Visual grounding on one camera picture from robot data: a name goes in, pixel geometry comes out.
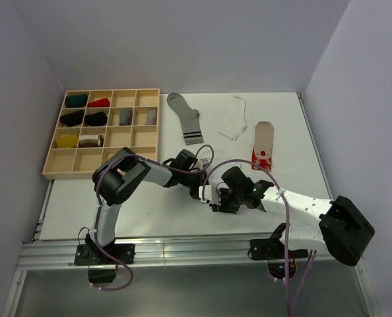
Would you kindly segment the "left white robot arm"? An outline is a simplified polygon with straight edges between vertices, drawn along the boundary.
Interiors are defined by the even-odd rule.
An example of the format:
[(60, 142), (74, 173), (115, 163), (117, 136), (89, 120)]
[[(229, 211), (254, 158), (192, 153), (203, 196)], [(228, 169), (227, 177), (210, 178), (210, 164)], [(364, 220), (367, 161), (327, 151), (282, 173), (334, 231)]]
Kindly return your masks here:
[(182, 150), (165, 163), (155, 162), (124, 147), (92, 175), (98, 202), (94, 227), (86, 235), (90, 257), (99, 264), (109, 262), (114, 254), (115, 226), (119, 211), (142, 182), (163, 188), (183, 185), (193, 199), (199, 197), (199, 186), (206, 178), (206, 169), (197, 168), (196, 156)]

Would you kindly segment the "white striped sock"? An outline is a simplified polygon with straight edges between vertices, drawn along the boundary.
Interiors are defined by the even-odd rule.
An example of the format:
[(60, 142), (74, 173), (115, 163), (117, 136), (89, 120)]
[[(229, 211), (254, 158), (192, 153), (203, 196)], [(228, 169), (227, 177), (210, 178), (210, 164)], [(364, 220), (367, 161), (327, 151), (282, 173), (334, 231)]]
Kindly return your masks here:
[[(208, 147), (201, 149), (201, 151), (198, 154), (198, 157), (200, 159), (203, 159), (203, 158), (211, 159), (211, 150)], [(207, 173), (209, 173), (214, 167), (216, 167), (217, 165), (219, 165), (223, 161), (231, 160), (231, 159), (232, 159), (231, 152), (229, 152), (225, 149), (214, 149), (214, 159), (213, 159), (212, 164), (207, 169)], [(240, 166), (240, 164), (238, 162), (229, 162), (227, 164), (224, 164), (224, 165), (218, 167), (212, 173), (211, 177), (209, 178), (208, 183), (213, 186), (224, 187), (225, 186), (224, 184), (220, 184), (221, 182), (223, 182), (222, 175), (228, 169), (230, 169), (234, 166)]]

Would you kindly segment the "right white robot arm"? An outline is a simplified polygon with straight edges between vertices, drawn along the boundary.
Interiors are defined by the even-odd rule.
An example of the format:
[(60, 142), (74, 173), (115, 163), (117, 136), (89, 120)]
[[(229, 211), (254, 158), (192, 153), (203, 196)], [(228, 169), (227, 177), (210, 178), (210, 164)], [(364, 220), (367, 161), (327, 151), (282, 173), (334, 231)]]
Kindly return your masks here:
[(225, 186), (203, 184), (199, 195), (214, 212), (232, 213), (240, 207), (284, 216), (269, 238), (250, 243), (253, 260), (307, 258), (327, 252), (347, 266), (356, 266), (375, 234), (370, 222), (343, 196), (319, 199), (277, 188), (272, 182), (253, 182), (237, 166), (222, 175)]

